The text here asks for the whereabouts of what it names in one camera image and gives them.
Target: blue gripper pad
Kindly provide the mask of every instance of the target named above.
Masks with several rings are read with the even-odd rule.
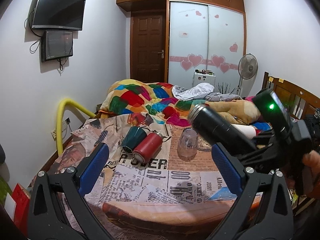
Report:
[[[93,189],[103,167],[109,158],[109,147],[106,144],[100,148],[94,159],[90,162],[82,176],[80,177],[79,194],[84,197]]]
[[[239,197],[243,191],[241,177],[217,144],[212,146],[211,156],[230,192]]]

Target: metal screw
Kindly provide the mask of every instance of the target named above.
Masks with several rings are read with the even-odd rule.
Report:
[[[283,176],[283,174],[282,174],[281,171],[276,171],[276,175],[277,175],[278,177],[282,177],[282,176]]]
[[[71,167],[67,168],[67,173],[73,173],[75,170],[76,170],[76,168],[71,166]]]
[[[251,168],[251,167],[246,167],[246,168],[245,168],[245,171],[246,171],[247,173],[254,173],[254,169]]]
[[[45,174],[44,171],[39,171],[39,172],[38,172],[38,176],[39,176],[39,177],[42,177],[44,174]]]

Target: yellow tube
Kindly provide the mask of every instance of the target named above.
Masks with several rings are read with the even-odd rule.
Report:
[[[61,100],[58,106],[58,111],[57,111],[57,126],[56,126],[56,131],[57,131],[57,150],[58,150],[58,155],[60,156],[63,153],[63,146],[62,146],[62,118],[63,118],[63,111],[64,107],[66,105],[72,105],[79,109],[81,112],[85,113],[86,115],[90,116],[93,118],[95,114],[88,109],[84,108],[80,104],[78,104],[76,101],[72,100],[71,98],[65,98]]]

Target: tv screen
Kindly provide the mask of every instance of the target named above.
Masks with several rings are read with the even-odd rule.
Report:
[[[38,0],[33,29],[82,30],[85,0]]]

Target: door handle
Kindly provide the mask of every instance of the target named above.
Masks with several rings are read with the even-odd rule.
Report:
[[[158,52],[158,54],[161,54],[161,59],[164,59],[164,49],[162,49],[161,52]]]

